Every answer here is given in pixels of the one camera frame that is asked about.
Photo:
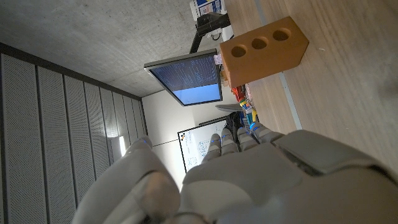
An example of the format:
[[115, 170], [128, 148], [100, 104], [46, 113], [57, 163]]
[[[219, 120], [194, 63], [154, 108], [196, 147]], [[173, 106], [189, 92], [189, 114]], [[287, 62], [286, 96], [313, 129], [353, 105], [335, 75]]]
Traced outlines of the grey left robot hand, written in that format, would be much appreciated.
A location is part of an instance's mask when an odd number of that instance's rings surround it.
[[305, 130], [211, 137], [178, 187], [148, 137], [90, 187], [73, 223], [396, 223], [397, 174]]

